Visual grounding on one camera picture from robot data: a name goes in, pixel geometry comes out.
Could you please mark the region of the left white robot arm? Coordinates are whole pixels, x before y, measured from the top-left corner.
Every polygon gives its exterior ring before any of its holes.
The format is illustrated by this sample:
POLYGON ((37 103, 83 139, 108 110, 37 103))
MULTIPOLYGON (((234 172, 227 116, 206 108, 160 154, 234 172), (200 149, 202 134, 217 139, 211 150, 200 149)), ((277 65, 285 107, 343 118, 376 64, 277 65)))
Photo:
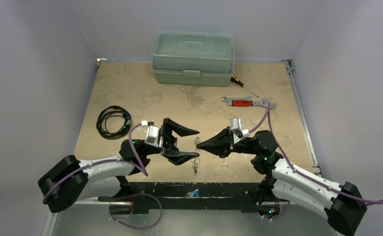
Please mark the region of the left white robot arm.
POLYGON ((97 159, 79 160, 75 155, 68 155, 60 160, 38 180, 38 187, 43 194, 42 203, 52 213, 61 212, 76 201, 92 198, 91 185, 108 184, 110 179, 119 179, 143 173, 150 163, 149 155, 159 154, 175 166, 182 165, 199 157, 197 152, 179 151, 176 133, 180 137, 193 136, 199 131, 186 128, 169 118, 165 118, 161 127, 152 121, 142 121, 133 127, 146 127, 144 139, 133 139, 129 132, 128 139, 121 144, 118 155, 97 159))

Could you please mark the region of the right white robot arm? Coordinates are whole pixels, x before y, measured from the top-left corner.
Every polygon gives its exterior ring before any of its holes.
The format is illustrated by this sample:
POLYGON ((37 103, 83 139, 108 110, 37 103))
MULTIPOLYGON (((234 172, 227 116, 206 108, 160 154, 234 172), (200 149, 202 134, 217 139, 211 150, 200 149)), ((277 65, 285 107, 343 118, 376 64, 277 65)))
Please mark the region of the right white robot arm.
POLYGON ((220 158, 232 152, 255 155, 251 164, 264 175, 256 193, 260 203, 273 198, 287 200, 323 217, 342 235, 355 234, 367 206, 359 201, 361 194, 354 184, 341 185, 289 164, 276 152, 278 144, 269 130, 258 131, 253 137, 245 137, 237 143, 233 142, 233 135, 227 127, 196 147, 220 158))

